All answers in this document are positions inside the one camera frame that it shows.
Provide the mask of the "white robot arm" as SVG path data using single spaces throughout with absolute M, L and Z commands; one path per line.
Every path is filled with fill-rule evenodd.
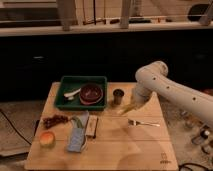
M 135 73 L 132 102 L 142 107 L 150 99 L 151 93 L 156 92 L 213 129 L 213 96 L 178 84 L 168 79 L 167 74 L 168 67 L 162 61 L 139 68 Z

